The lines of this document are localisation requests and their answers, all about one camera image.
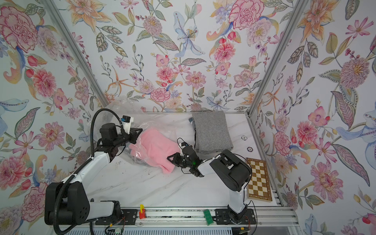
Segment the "pink blanket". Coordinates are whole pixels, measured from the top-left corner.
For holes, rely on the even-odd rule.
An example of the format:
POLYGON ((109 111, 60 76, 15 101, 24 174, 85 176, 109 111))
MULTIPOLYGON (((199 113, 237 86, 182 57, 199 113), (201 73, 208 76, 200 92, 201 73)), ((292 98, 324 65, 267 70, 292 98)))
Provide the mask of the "pink blanket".
POLYGON ((180 148, 176 142, 153 127, 143 131, 137 138, 136 144, 131 144, 129 148, 135 162, 159 167, 164 174, 172 173, 175 168, 167 157, 176 152, 180 153, 180 148))

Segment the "clear plastic vacuum bag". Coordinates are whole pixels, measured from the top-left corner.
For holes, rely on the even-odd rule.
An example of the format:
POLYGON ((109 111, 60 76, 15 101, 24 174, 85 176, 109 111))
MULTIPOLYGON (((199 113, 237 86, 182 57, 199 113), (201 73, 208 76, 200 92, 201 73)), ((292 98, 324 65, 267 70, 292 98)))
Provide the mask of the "clear plastic vacuum bag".
POLYGON ((158 167, 166 174, 175 166, 168 157, 179 153, 176 127, 137 109, 130 99, 119 98, 93 116, 91 156, 107 154, 110 160, 125 154, 134 164, 158 167))

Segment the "grey fuzzy blanket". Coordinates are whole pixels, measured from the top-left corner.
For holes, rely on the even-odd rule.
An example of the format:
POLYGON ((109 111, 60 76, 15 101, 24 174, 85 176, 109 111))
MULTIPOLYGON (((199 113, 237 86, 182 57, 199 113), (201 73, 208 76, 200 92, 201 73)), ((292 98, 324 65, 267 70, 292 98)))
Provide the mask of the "grey fuzzy blanket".
POLYGON ((192 118, 196 125, 197 153, 208 155, 234 148, 223 111, 197 112, 192 118))

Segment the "black smiley knitted blanket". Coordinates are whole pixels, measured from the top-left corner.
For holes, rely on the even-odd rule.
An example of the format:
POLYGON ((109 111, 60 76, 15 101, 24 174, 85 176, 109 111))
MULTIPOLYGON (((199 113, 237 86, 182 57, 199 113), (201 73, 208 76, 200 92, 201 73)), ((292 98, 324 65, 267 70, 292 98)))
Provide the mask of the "black smiley knitted blanket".
POLYGON ((192 118, 192 127, 193 127, 193 132, 194 132, 194 149, 196 149, 196 137, 197 137, 197 132, 196 132, 196 125, 195 125, 195 121, 194 119, 192 118))

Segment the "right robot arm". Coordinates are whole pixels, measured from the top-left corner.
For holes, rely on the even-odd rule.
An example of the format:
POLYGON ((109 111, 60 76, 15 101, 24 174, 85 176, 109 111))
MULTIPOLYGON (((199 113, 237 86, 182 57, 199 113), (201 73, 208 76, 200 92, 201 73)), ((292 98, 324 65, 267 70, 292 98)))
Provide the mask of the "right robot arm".
POLYGON ((168 156, 167 160, 181 169, 187 168, 195 177, 216 174, 230 191, 227 213, 233 222, 239 223, 248 208, 245 189, 252 178, 252 169, 245 159, 223 150, 211 159, 202 160, 191 145, 183 142, 180 148, 179 153, 168 156))

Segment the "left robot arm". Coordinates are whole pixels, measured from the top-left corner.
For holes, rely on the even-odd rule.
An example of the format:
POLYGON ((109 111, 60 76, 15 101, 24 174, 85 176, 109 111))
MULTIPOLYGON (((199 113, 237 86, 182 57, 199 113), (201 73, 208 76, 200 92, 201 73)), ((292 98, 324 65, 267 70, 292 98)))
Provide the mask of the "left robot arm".
POLYGON ((141 128, 123 124, 120 130, 114 123, 104 124, 99 132, 101 138, 94 146, 94 156, 89 157, 74 173, 46 189, 45 223, 51 226, 77 226, 96 220, 113 222, 121 219, 123 212, 118 201, 95 201, 89 199, 86 189, 94 178, 109 165, 118 149, 136 144, 141 128))

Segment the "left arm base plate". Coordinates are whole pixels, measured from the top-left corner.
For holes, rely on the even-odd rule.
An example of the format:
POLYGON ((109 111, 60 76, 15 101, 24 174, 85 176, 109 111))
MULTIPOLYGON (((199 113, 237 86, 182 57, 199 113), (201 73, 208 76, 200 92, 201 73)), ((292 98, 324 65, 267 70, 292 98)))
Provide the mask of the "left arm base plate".
POLYGON ((121 213, 114 212, 111 216, 101 217, 95 225, 110 225, 117 222, 120 225, 135 225, 139 211, 137 209, 121 209, 121 213))

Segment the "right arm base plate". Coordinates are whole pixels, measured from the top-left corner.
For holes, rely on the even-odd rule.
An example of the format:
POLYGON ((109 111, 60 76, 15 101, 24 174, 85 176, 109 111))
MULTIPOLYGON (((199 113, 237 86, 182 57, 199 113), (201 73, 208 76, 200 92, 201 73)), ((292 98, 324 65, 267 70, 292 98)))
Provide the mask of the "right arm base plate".
POLYGON ((237 214, 229 208, 215 209, 217 225, 256 225, 256 216, 253 209, 245 209, 237 214))

